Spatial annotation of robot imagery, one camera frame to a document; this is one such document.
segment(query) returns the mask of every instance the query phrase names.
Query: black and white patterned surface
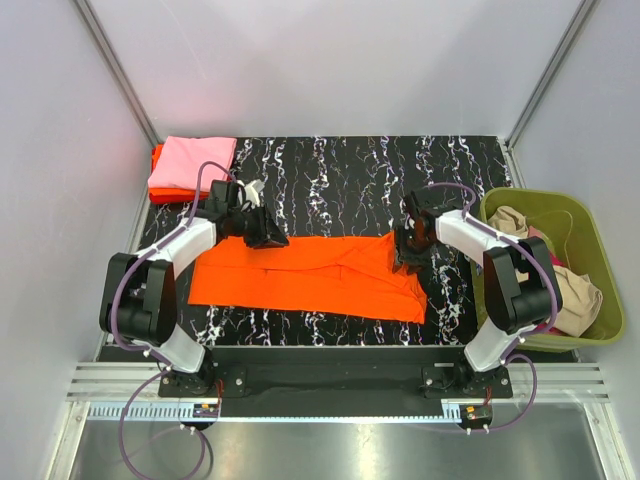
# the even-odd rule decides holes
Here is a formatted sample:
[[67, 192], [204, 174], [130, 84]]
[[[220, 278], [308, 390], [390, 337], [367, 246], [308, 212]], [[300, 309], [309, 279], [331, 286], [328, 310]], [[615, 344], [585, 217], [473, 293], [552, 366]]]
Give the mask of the black and white patterned surface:
[[[457, 182], [484, 195], [510, 185], [495, 137], [304, 137], [238, 139], [232, 171], [265, 182], [264, 200], [289, 236], [379, 236], [403, 222], [405, 193]], [[437, 200], [462, 199], [457, 189]], [[141, 247], [171, 231], [190, 204], [151, 206]], [[424, 325], [322, 312], [187, 304], [193, 265], [177, 282], [179, 322], [212, 345], [430, 345], [467, 343], [476, 332], [469, 263], [441, 247], [420, 274]]]

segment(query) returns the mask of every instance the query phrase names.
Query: pink towel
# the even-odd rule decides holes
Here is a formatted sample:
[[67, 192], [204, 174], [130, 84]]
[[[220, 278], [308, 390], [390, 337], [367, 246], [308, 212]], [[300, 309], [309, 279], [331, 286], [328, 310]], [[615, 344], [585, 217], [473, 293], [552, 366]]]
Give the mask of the pink towel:
[[[182, 188], [195, 190], [198, 169], [204, 162], [214, 161], [228, 169], [236, 148], [235, 138], [169, 137], [162, 148], [156, 168], [149, 177], [149, 188]], [[208, 192], [213, 180], [227, 175], [210, 165], [202, 172], [202, 191]]]

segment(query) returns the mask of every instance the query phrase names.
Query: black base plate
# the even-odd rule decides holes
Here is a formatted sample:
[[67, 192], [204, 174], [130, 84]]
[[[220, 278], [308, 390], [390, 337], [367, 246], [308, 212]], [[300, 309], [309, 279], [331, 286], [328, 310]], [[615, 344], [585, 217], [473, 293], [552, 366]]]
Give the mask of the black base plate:
[[[242, 365], [224, 365], [216, 368], [216, 380], [222, 380], [223, 398], [240, 398], [245, 394], [247, 369]], [[168, 383], [161, 382], [159, 397], [202, 398], [217, 395], [215, 385], [208, 389], [190, 385], [184, 377], [167, 376]]]
[[[464, 347], [216, 347], [222, 372], [225, 417], [440, 415], [440, 398], [425, 398], [424, 372], [460, 359]], [[573, 362], [571, 353], [527, 352], [536, 362]], [[101, 362], [149, 362], [141, 352], [102, 349]], [[242, 385], [237, 378], [245, 375]], [[161, 385], [163, 397], [204, 397]], [[215, 396], [215, 387], [207, 394]], [[495, 398], [510, 398], [510, 386], [496, 385]]]
[[[484, 398], [486, 397], [486, 389], [478, 389], [464, 393], [455, 386], [449, 386], [452, 378], [452, 366], [433, 366], [424, 367], [422, 369], [422, 384], [424, 394], [429, 399], [442, 398]], [[492, 398], [512, 398], [513, 390], [511, 389], [511, 380], [509, 371], [501, 368], [497, 371], [496, 376], [491, 381], [491, 397]]]

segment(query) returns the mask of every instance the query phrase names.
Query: orange shirt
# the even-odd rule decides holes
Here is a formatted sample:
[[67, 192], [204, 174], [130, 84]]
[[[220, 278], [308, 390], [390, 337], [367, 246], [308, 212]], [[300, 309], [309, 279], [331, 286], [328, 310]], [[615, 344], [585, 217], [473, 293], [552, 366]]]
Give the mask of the orange shirt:
[[424, 323], [417, 275], [392, 273], [393, 233], [293, 237], [254, 250], [228, 238], [196, 260], [189, 303], [305, 310]]

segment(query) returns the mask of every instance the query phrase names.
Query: tan garment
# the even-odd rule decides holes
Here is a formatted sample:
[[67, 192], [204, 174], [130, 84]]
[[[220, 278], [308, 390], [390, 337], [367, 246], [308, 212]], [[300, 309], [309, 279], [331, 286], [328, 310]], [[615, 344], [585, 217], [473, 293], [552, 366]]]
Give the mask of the tan garment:
[[527, 238], [529, 235], [527, 217], [511, 207], [498, 207], [487, 223], [502, 233], [515, 235], [518, 238]]
[[[498, 207], [487, 223], [496, 230], [519, 238], [526, 238], [529, 235], [526, 217], [511, 207]], [[591, 283], [588, 275], [578, 276], [568, 268], [557, 265], [553, 269], [556, 272], [563, 302], [554, 326], [567, 335], [579, 337], [598, 316], [602, 306], [602, 292]], [[529, 277], [528, 274], [518, 271], [516, 276], [519, 282]]]
[[562, 310], [555, 327], [572, 337], [581, 336], [595, 321], [602, 306], [602, 292], [589, 280], [568, 268], [555, 266], [558, 286], [562, 294]]

